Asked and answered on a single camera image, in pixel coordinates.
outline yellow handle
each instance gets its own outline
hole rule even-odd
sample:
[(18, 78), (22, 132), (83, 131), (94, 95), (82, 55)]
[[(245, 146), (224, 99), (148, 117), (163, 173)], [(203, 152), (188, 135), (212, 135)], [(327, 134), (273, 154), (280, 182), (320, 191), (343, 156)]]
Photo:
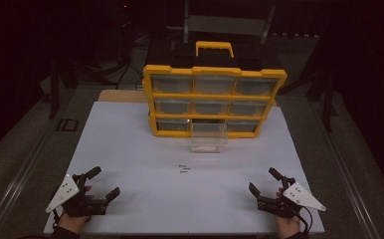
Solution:
[(230, 57), (234, 58), (233, 56), (233, 50), (232, 50), (232, 44), (227, 42), (204, 42), (204, 41), (198, 41), (196, 42), (196, 56), (198, 57), (198, 50), (200, 48), (204, 49), (228, 49), (230, 52)]

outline white table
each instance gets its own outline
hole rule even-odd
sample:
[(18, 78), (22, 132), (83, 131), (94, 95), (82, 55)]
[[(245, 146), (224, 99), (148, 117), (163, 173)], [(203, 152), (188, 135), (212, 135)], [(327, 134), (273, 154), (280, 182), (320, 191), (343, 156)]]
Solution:
[[(249, 183), (275, 198), (281, 183), (269, 174), (274, 167), (310, 191), (278, 107), (259, 137), (230, 139), (224, 153), (193, 153), (188, 138), (153, 136), (147, 114), (147, 104), (94, 104), (68, 173), (100, 166), (102, 172), (90, 182), (95, 198), (117, 186), (121, 194), (106, 216), (87, 224), (85, 234), (272, 234), (274, 216), (257, 209)], [(179, 165), (190, 170), (180, 173)], [(323, 232), (319, 214), (310, 211), (310, 231)], [(309, 223), (305, 210), (301, 215)], [(52, 224), (50, 216), (45, 233), (53, 231)]]

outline floor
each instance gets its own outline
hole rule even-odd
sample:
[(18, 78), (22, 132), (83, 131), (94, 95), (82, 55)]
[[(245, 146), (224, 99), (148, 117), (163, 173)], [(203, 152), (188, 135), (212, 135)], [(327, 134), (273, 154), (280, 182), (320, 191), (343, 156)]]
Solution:
[[(287, 84), (298, 79), (316, 41), (270, 36), (268, 44), (275, 48), (288, 72)], [(146, 39), (137, 42), (146, 43)], [(130, 67), (118, 84), (119, 89), (141, 89), (140, 69), (145, 56), (146, 48), (133, 49)], [(122, 71), (108, 79), (117, 82), (121, 74)], [(100, 91), (114, 89), (82, 75), (79, 81), (77, 89), (61, 89), (61, 110), (54, 120), (48, 119), (50, 105), (38, 102), (0, 142), (0, 238), (42, 235), (48, 218), (45, 207), (66, 173), (91, 107)], [(308, 85), (304, 85), (278, 96), (277, 103), (288, 122), (311, 190), (328, 208), (320, 213), (325, 233), (311, 238), (384, 238), (384, 179), (369, 148), (339, 93), (334, 93), (337, 116), (331, 119), (329, 133), (320, 122), (322, 103), (308, 102), (307, 89)], [(80, 126), (76, 131), (56, 131), (59, 119), (78, 120)]]

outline plastic drawer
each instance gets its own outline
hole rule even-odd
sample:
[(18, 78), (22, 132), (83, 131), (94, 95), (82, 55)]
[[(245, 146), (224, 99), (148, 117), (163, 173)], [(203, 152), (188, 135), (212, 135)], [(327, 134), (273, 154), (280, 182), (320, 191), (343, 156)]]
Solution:
[(188, 99), (154, 99), (157, 114), (190, 114), (191, 100)]
[(191, 93), (192, 76), (153, 74), (151, 84), (156, 93)]
[(261, 116), (266, 109), (267, 102), (232, 101), (230, 116)]
[(223, 152), (227, 144), (224, 120), (193, 119), (191, 123), (191, 151)]
[(200, 75), (195, 77), (196, 94), (227, 95), (232, 92), (235, 77), (223, 75)]
[(278, 81), (277, 78), (238, 78), (235, 94), (269, 96)]
[(254, 132), (258, 123), (258, 120), (227, 120), (227, 131)]
[(229, 101), (195, 100), (194, 114), (196, 115), (224, 115)]
[(188, 131), (189, 119), (157, 119), (158, 130)]

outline toolbox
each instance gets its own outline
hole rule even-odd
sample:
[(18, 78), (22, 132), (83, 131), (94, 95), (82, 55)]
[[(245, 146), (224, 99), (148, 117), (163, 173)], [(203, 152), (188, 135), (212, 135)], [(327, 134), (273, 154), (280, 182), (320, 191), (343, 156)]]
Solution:
[(153, 40), (143, 76), (154, 135), (190, 137), (215, 121), (238, 138), (259, 135), (287, 74), (266, 45)]

